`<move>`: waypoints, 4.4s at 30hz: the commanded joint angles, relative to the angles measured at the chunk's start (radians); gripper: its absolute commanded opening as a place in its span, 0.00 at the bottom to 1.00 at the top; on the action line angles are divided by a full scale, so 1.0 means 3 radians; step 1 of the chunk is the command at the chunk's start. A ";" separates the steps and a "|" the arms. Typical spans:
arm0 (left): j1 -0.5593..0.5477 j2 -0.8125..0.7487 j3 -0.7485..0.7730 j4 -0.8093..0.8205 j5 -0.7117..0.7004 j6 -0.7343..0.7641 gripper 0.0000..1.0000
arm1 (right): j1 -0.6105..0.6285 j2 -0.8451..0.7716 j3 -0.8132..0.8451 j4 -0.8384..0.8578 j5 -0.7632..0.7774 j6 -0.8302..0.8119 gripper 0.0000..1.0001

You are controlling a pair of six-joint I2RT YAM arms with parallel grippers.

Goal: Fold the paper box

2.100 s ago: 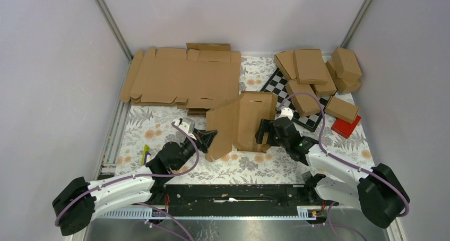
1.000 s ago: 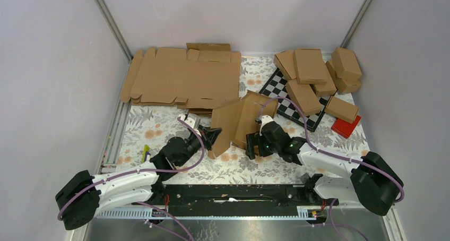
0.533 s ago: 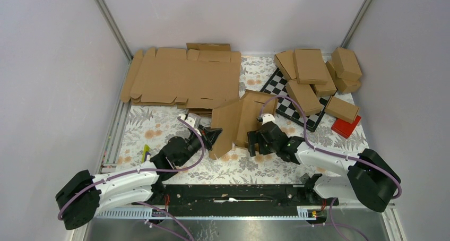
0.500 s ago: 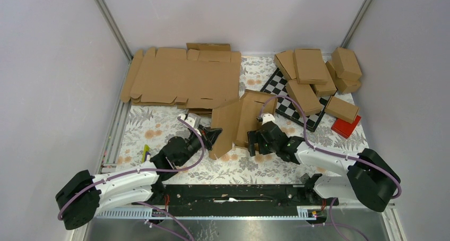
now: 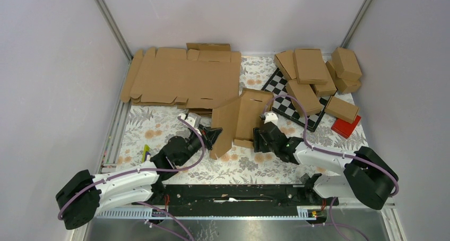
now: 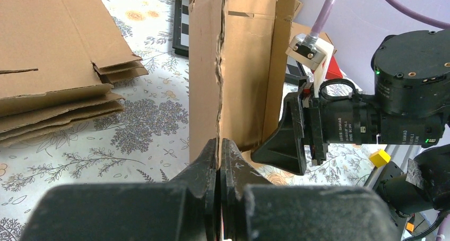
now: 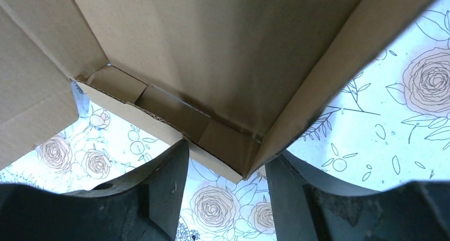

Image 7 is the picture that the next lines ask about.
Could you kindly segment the brown cardboard box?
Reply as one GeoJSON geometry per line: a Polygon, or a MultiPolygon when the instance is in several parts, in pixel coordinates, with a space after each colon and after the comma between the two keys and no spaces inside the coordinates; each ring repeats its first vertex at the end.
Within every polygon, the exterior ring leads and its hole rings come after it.
{"type": "Polygon", "coordinates": [[[98,105],[233,182],[434,0],[1,0],[1,167],[98,105]]]}

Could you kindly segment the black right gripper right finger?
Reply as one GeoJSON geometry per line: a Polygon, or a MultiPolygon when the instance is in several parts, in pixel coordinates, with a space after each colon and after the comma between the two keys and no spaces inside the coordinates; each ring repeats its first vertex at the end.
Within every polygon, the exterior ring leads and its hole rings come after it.
{"type": "Polygon", "coordinates": [[[374,191],[283,151],[265,165],[278,240],[449,240],[449,182],[374,191]]]}

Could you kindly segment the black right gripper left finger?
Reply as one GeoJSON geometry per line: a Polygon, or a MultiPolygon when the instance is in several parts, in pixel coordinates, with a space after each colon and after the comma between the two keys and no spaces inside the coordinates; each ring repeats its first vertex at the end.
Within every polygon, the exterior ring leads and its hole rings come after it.
{"type": "Polygon", "coordinates": [[[56,194],[1,185],[1,240],[175,240],[189,145],[91,190],[56,194]]]}

